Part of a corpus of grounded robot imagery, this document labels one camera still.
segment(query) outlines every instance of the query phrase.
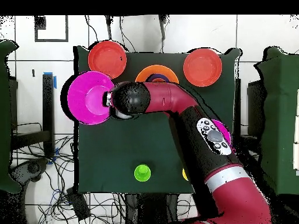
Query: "control buttons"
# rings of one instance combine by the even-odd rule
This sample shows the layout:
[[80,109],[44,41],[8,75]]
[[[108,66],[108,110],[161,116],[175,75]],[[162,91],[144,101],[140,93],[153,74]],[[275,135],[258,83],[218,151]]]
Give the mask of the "control buttons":
[[210,131],[208,134],[208,139],[212,142],[222,142],[223,137],[219,131]]
[[220,149],[220,148],[221,148],[220,144],[218,144],[218,143],[215,143],[214,147],[215,147],[216,149]]
[[201,135],[203,142],[208,148],[218,155],[230,155],[232,150],[225,141],[217,126],[208,118],[201,118],[196,123],[196,128]]

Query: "desk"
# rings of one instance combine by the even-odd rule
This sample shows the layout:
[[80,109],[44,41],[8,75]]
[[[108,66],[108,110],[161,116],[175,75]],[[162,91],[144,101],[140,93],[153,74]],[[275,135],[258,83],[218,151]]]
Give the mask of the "desk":
[[[88,50],[77,47],[79,73],[89,71]],[[235,60],[239,49],[220,55],[222,74],[209,87],[195,87],[183,73],[188,54],[127,53],[124,72],[113,83],[135,81],[149,65],[164,65],[174,71],[179,84],[199,103],[203,99],[232,131]],[[211,110],[207,114],[218,119]],[[110,118],[101,125],[79,125],[79,193],[193,193],[191,184],[182,176],[182,162],[177,153],[168,118],[164,113],[139,116],[135,120]],[[151,178],[144,183],[134,178],[134,169],[141,163],[151,169]]]

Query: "pink bowl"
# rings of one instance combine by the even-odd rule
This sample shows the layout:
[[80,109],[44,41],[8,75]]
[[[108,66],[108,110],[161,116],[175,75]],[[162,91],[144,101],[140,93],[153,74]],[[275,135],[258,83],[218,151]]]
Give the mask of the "pink bowl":
[[104,92],[114,87],[103,73],[88,71],[80,74],[68,89],[68,107],[82,124],[95,125],[109,118],[109,108],[103,105]]

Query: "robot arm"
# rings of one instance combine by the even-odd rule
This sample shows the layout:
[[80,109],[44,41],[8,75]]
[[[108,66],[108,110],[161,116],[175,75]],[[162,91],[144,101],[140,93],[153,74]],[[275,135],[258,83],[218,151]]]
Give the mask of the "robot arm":
[[107,105],[125,116],[166,111],[173,120],[184,166],[195,193],[206,184],[219,217],[194,224],[271,224],[269,206],[222,133],[194,97],[174,83],[119,84]]

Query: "green cup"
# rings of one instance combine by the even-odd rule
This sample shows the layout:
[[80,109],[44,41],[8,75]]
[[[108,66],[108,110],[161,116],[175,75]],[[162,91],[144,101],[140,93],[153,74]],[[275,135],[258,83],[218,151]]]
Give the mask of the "green cup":
[[140,164],[135,168],[135,179],[140,182],[146,182],[151,177],[151,169],[146,164]]

